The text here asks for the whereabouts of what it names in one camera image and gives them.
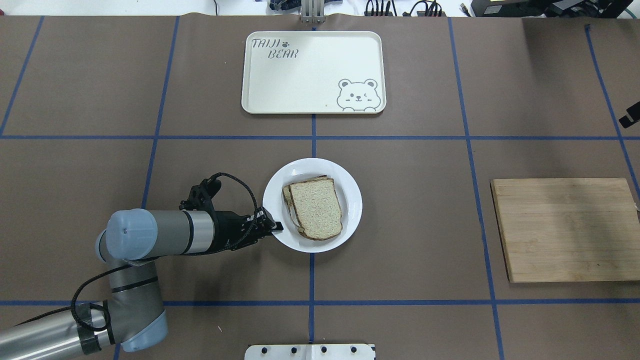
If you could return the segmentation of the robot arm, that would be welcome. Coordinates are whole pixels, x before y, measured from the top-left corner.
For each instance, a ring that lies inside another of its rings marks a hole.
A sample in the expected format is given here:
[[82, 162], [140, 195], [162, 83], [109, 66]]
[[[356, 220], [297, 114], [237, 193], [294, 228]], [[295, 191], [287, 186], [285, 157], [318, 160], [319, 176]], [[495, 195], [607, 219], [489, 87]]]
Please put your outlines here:
[[235, 251], [283, 230], [250, 195], [253, 212], [216, 210], [216, 173], [194, 185], [178, 210], [134, 208], [112, 214], [95, 243], [106, 272], [78, 287], [70, 304], [2, 331], [3, 360], [68, 360], [119, 345], [134, 353], [162, 342], [169, 332], [155, 261]]

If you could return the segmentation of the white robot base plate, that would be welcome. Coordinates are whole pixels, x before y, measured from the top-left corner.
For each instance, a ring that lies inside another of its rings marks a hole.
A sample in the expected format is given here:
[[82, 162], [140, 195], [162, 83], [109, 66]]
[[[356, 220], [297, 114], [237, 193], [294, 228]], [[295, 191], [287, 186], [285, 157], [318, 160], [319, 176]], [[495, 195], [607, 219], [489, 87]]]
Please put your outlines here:
[[375, 360], [372, 344], [259, 344], [249, 346], [245, 360]]

